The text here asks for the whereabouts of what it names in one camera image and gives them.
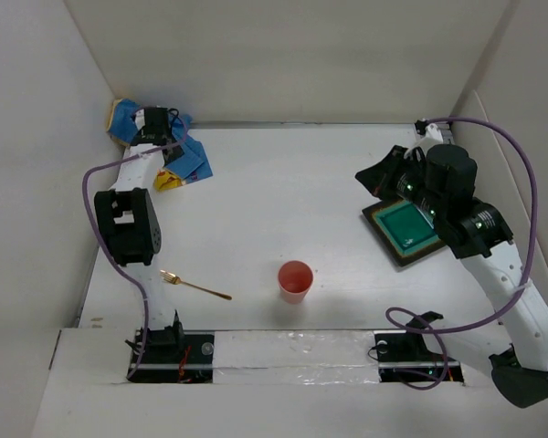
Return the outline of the green square ceramic plate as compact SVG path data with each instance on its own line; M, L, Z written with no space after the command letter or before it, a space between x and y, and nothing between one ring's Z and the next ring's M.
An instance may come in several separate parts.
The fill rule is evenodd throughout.
M364 208L362 216L398 268L413 265L445 247L431 221L410 202L382 201Z

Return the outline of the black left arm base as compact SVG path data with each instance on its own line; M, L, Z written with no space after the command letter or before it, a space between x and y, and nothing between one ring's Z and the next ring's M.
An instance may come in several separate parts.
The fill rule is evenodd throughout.
M146 352L141 365L128 381L151 384L212 383L214 351L214 332L186 331L182 352L172 357L161 352Z

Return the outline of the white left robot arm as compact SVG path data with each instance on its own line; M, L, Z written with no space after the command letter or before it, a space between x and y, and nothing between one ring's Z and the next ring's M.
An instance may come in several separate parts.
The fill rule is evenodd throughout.
M159 107L136 110L133 120L137 132L117 180L109 190L94 197L104 247L142 296L144 322L138 337L128 345L169 362L183 356L185 340L177 311L164 293L157 265L162 232L150 190L164 165L165 153L175 143L170 122L177 115Z

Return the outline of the pink plastic cup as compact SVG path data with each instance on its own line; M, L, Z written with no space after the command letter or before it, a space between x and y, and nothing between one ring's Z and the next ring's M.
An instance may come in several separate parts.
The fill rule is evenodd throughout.
M310 291L314 275L304 262L291 260L278 272L279 290L282 299L289 304L299 304Z

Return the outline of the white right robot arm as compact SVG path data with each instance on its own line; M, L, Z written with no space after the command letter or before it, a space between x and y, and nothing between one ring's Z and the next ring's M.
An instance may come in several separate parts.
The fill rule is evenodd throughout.
M406 353L425 359L435 350L489 374L512 405L548 399L548 306L531 282L513 233L501 213L474 195L477 163L456 145L437 144L420 159L395 146L356 180L382 201L409 201L432 219L439 239L469 271L495 310L510 343L490 342L475 326L447 328L427 312L405 326Z

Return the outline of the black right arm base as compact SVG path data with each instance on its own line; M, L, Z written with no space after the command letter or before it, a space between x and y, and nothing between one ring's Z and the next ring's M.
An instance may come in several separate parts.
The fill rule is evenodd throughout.
M445 372L442 353L429 350L420 335L402 329L378 329L373 333L374 344L367 355L378 365L380 382L430 385L441 376L444 382L465 381L460 364L449 358Z

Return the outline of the blue Pikachu placemat cloth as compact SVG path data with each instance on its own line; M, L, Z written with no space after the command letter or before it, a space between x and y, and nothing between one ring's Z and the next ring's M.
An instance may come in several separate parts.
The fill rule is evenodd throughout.
M140 105L130 99L116 99L111 105L111 113L106 131L111 139L123 147L129 147L137 134L133 120ZM203 144L189 134L193 121L189 114L180 114L177 109L168 110L168 124L176 140L184 140L183 154L179 158L165 158L164 167L156 173L153 187L158 192L178 188L204 180L213 175Z

